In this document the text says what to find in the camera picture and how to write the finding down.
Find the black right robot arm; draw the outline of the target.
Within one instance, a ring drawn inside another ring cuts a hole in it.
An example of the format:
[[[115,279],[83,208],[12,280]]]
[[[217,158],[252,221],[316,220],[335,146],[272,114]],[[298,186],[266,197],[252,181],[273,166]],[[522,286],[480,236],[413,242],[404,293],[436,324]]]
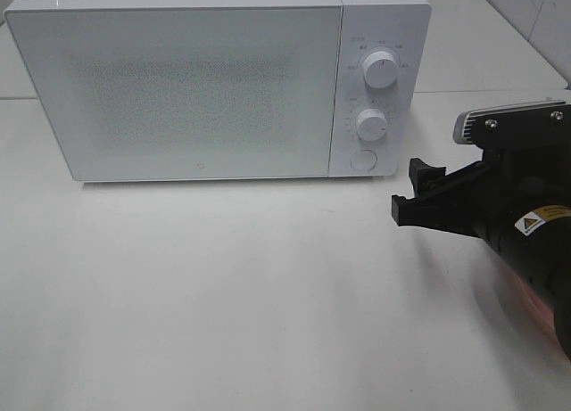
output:
[[[570,352],[570,166],[560,149],[486,150],[448,173],[413,158],[414,196],[392,198],[398,226],[483,240],[553,315]]]

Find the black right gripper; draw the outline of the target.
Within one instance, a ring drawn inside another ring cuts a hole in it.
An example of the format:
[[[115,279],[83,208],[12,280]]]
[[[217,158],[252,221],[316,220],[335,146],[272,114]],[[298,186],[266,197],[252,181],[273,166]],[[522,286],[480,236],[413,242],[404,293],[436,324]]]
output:
[[[398,226],[477,237],[523,277],[570,275],[570,151],[485,151],[448,172],[409,164],[414,198],[392,196]]]

